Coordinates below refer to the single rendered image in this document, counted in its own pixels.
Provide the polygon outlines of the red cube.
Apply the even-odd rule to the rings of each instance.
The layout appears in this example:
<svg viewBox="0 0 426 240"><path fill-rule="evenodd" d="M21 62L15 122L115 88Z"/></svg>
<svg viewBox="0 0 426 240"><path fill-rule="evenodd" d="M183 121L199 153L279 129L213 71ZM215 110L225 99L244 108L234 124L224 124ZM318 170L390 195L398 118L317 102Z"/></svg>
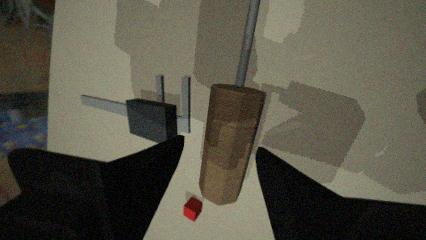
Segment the red cube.
<svg viewBox="0 0 426 240"><path fill-rule="evenodd" d="M195 221L202 209L202 202L191 197L184 205L184 216Z"/></svg>

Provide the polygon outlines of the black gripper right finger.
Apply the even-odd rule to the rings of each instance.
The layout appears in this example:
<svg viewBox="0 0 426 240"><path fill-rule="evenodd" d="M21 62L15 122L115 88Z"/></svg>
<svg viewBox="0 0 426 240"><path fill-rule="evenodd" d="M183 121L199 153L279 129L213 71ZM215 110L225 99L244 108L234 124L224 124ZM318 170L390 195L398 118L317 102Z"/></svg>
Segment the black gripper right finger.
<svg viewBox="0 0 426 240"><path fill-rule="evenodd" d="M263 147L256 165L275 240L355 240L374 227L426 232L426 205L340 196Z"/></svg>

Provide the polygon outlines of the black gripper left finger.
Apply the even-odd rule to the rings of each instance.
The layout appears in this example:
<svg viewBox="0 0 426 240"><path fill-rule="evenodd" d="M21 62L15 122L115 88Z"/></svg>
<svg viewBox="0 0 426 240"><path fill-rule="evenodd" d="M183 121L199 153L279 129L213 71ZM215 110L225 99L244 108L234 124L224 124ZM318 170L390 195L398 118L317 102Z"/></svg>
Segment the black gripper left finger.
<svg viewBox="0 0 426 240"><path fill-rule="evenodd" d="M33 148L14 149L7 159L22 193L91 203L106 240L143 240L178 166L184 138L110 162Z"/></svg>

